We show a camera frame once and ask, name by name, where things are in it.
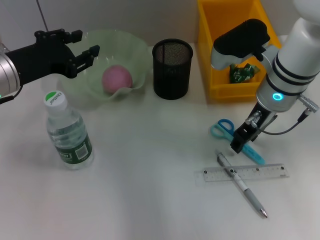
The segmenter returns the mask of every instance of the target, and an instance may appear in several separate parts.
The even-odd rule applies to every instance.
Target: white tabletop
[[[305,93],[318,104],[319,78]],[[269,215],[263,219],[231,181],[195,184],[195,171],[218,166],[215,148],[233,165],[254,164],[242,153],[232,156],[229,143],[208,128],[222,118],[238,127],[255,104],[207,105],[196,54],[189,92],[179,100],[159,98],[149,78],[144,91],[121,101],[80,107],[95,159],[78,171],[63,167],[46,132],[43,97],[56,88],[55,77],[46,77],[0,106],[0,239],[320,238],[318,115],[251,144],[290,174],[246,181]],[[267,130],[288,129],[303,110],[297,102]]]

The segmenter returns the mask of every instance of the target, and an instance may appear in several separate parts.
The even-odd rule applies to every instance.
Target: pen
[[[221,167],[231,167],[231,164],[228,162],[226,157],[219,152],[218,150],[215,150],[215,154],[217,155],[217,162]],[[248,188],[248,186],[245,184],[245,182],[241,179],[239,174],[236,170],[232,168],[226,168],[226,173],[233,178],[235,183],[239,186],[239,188],[243,191],[246,198],[249,200],[249,202],[252,204],[252,206],[255,208],[255,210],[258,211],[263,217],[267,218],[268,215],[264,209],[264,207],[261,205],[259,200],[256,198],[256,196],[253,194],[253,192]]]

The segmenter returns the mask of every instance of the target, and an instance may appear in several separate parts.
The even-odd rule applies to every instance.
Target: yellow plastic bin
[[[248,19],[259,19],[267,26],[270,44],[280,48],[274,29],[259,0],[198,0],[199,35],[198,56],[206,96],[209,102],[236,103],[253,101],[256,91],[266,71],[263,65],[253,56],[239,64],[256,65],[258,72],[244,83],[230,84],[229,70],[215,70],[211,67],[211,50],[214,40]]]

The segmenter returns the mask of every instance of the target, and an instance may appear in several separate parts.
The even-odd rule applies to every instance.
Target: scissors
[[[226,123],[227,125],[229,125],[230,128],[225,127],[223,123]],[[229,119],[220,119],[216,124],[214,124],[210,128],[210,132],[211,132],[211,135],[214,136],[215,138],[227,139],[228,141],[232,142],[232,140],[234,139],[235,125]],[[242,152],[257,164],[260,164],[260,165],[265,164],[265,160],[248,144],[243,146]]]

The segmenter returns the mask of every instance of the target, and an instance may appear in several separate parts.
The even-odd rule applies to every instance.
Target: green bottle label
[[[67,164],[82,163],[83,161],[87,160],[92,153],[92,145],[88,134],[86,135],[83,142],[76,147],[70,149],[64,149],[59,147],[55,148],[57,149],[61,159]]]

